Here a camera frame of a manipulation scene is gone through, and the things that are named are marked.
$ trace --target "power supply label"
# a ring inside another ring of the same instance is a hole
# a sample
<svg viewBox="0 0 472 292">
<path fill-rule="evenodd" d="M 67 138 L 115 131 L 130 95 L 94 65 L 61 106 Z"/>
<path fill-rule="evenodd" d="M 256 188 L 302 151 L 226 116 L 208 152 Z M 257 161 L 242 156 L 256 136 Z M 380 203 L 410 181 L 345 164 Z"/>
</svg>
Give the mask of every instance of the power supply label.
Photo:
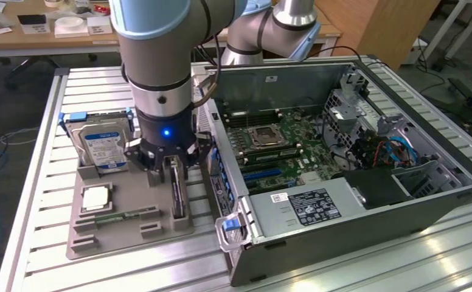
<svg viewBox="0 0 472 292">
<path fill-rule="evenodd" d="M 113 169 L 125 165 L 123 149 L 119 146 L 121 136 L 117 132 L 83 136 L 87 154 L 97 167 Z"/>
<path fill-rule="evenodd" d="M 288 197 L 304 226 L 338 218 L 340 213 L 325 189 L 312 190 Z"/>
</svg>

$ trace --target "motherboard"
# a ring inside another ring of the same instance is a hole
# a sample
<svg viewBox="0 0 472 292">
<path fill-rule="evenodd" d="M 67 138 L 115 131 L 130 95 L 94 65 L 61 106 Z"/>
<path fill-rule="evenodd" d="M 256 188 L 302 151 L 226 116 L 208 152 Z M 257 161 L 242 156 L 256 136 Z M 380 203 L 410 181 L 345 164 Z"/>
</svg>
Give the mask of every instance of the motherboard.
<svg viewBox="0 0 472 292">
<path fill-rule="evenodd" d="M 321 108 L 225 114 L 230 146 L 249 194 L 317 183 L 348 167 L 321 139 Z"/>
</svg>

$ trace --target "aluminum workbench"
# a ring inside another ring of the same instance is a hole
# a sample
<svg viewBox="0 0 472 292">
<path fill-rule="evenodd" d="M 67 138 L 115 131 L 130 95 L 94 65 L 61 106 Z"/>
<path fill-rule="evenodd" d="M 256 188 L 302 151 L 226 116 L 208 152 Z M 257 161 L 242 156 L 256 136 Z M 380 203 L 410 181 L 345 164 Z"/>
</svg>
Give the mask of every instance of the aluminum workbench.
<svg viewBox="0 0 472 292">
<path fill-rule="evenodd" d="M 373 72 L 472 160 L 472 138 L 380 66 L 372 66 Z M 378 91 L 369 90 L 377 107 L 386 114 L 394 113 L 394 105 Z M 1 266 L 0 291 L 472 291 L 472 203 L 418 234 L 252 285 L 229 287 L 198 170 L 191 171 L 187 181 L 195 227 L 191 235 L 67 260 L 77 155 L 57 127 L 57 115 L 126 106 L 133 102 L 119 68 L 71 69 L 54 77 Z"/>
</svg>

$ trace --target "hard drive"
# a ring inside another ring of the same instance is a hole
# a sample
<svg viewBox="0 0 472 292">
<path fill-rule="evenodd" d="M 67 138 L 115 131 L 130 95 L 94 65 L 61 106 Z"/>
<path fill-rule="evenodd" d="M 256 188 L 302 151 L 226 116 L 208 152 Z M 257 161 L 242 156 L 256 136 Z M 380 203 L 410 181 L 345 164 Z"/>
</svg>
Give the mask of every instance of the hard drive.
<svg viewBox="0 0 472 292">
<path fill-rule="evenodd" d="M 58 123 L 75 148 L 79 166 L 94 165 L 99 174 L 127 170 L 123 145 L 133 138 L 130 109 L 95 114 L 61 113 Z"/>
</svg>

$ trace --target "floor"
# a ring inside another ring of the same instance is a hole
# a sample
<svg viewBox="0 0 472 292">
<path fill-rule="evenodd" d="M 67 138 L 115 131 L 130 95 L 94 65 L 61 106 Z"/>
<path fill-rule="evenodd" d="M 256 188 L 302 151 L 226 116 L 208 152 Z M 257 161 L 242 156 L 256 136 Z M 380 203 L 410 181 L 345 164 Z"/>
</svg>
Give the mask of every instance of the floor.
<svg viewBox="0 0 472 292">
<path fill-rule="evenodd" d="M 422 31 L 422 38 L 430 39 L 436 33 L 442 18 L 430 21 Z M 445 39 L 440 47 L 448 43 L 453 34 L 460 27 L 454 26 L 445 35 Z M 437 50 L 430 57 L 429 63 L 433 61 L 441 52 Z M 118 66 L 118 54 L 98 54 L 98 60 L 89 62 L 86 55 L 67 55 L 54 57 L 55 62 L 63 67 L 82 68 L 85 66 Z M 11 58 L 11 65 L 19 64 L 22 58 Z M 444 78 L 456 77 L 465 81 L 466 86 L 472 89 L 472 36 L 458 51 L 454 59 L 456 68 L 445 67 L 440 75 Z M 0 134 L 9 133 L 22 128 L 37 127 L 46 102 L 47 91 L 50 89 L 53 70 L 42 63 L 35 64 L 27 71 L 15 79 L 19 88 L 17 91 L 7 91 L 2 87 L 1 80 L 11 66 L 0 64 Z M 436 77 L 432 77 L 413 68 L 413 66 L 402 66 L 398 70 L 400 76 L 408 83 L 420 90 L 421 88 L 438 82 Z M 454 97 L 446 91 L 448 85 L 437 86 L 425 91 L 428 96 L 432 96 L 444 101 L 452 100 Z M 11 138 L 10 142 L 21 142 L 35 137 L 35 132 L 27 132 Z M 13 224 L 17 202 L 19 199 L 21 188 L 23 185 L 25 174 L 31 156 L 34 145 L 14 145 L 6 149 L 7 162 L 6 166 L 0 171 L 0 217 L 2 226 L 2 239 L 0 241 L 0 264 L 2 253 L 5 252 L 6 238 Z"/>
</svg>

